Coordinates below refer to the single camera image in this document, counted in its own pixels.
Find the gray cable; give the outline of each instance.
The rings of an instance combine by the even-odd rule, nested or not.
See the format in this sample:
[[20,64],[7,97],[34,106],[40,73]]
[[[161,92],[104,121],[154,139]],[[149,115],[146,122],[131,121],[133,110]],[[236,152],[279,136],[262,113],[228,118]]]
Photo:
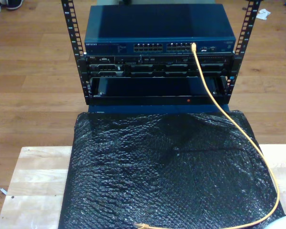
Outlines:
[[0,187],[0,191],[1,191],[4,195],[6,195],[6,194],[8,193],[7,191],[5,191],[4,188],[1,188],[1,187]]

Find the server rack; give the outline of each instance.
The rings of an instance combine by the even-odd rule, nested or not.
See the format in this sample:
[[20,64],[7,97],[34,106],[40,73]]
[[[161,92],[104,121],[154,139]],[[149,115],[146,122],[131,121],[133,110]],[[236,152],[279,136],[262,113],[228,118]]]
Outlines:
[[[152,54],[87,56],[83,50],[73,0],[61,0],[61,3],[87,105],[212,104],[208,95],[200,92],[200,88],[188,87],[197,85],[199,80],[190,54],[165,57]],[[248,2],[234,53],[198,54],[204,75],[209,79],[208,87],[213,90],[220,105],[230,101],[259,5],[259,0]],[[163,83],[167,87],[165,91],[161,90]]]

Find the wooden table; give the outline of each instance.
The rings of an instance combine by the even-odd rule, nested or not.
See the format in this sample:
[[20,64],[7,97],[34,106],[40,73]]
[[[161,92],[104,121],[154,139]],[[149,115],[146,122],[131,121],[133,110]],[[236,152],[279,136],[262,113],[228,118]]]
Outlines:
[[[260,145],[286,213],[286,145]],[[57,229],[71,146],[23,147],[0,214],[0,229]]]

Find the bubble wrap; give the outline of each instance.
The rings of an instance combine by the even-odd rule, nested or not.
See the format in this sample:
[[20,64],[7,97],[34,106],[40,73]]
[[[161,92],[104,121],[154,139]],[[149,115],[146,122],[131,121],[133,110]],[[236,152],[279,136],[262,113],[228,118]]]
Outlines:
[[[229,114],[254,139],[245,116]],[[262,218],[275,200],[264,162],[221,114],[82,113],[59,229],[230,227]],[[279,205],[252,228],[283,215]]]

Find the blue network switch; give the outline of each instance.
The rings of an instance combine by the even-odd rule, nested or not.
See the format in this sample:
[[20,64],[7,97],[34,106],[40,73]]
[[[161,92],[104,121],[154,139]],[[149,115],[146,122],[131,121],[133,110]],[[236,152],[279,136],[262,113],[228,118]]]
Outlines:
[[91,6],[88,55],[232,52],[235,36],[222,4]]

